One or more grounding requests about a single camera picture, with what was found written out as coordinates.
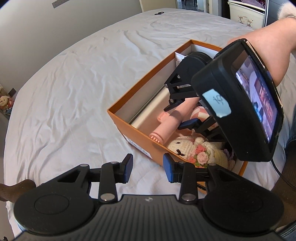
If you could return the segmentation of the person's right forearm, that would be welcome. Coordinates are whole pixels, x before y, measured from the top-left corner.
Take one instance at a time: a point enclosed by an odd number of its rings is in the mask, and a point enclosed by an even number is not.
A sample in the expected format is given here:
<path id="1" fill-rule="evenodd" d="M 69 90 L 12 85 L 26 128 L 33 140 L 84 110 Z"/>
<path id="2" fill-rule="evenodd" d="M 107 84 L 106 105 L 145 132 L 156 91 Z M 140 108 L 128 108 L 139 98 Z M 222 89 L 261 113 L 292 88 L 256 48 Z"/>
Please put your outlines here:
<path id="1" fill-rule="evenodd" d="M 295 50 L 295 18 L 280 19 L 271 25 L 230 39 L 228 44 L 247 39 L 255 48 L 278 86 L 290 64 L 290 54 Z"/>

